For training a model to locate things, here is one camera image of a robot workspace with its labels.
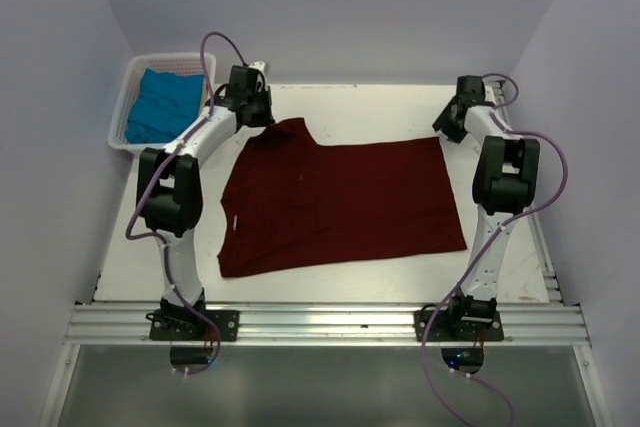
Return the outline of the dark red t shirt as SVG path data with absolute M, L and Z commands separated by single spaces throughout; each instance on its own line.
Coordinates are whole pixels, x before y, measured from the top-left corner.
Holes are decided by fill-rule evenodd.
M 221 205 L 224 278 L 467 248 L 435 137 L 327 146 L 288 119 L 246 142 Z

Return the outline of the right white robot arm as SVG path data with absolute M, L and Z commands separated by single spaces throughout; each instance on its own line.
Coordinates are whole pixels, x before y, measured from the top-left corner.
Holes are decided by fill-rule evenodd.
M 517 216 L 534 200 L 540 143 L 512 133 L 496 115 L 480 76 L 457 78 L 452 99 L 433 129 L 460 144 L 470 136 L 480 147 L 472 181 L 478 221 L 464 280 L 447 301 L 445 326 L 451 336 L 468 339 L 497 308 L 499 273 Z

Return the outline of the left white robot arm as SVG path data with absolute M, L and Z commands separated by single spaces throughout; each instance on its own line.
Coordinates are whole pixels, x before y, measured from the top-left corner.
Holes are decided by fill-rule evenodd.
M 165 283 L 162 303 L 181 307 L 172 326 L 185 339 L 201 337 L 208 326 L 207 314 L 196 307 L 204 298 L 194 240 L 204 208 L 200 170 L 240 129 L 275 123 L 267 70 L 264 61 L 233 66 L 229 80 L 183 133 L 139 156 L 136 206 L 125 235 L 156 239 Z

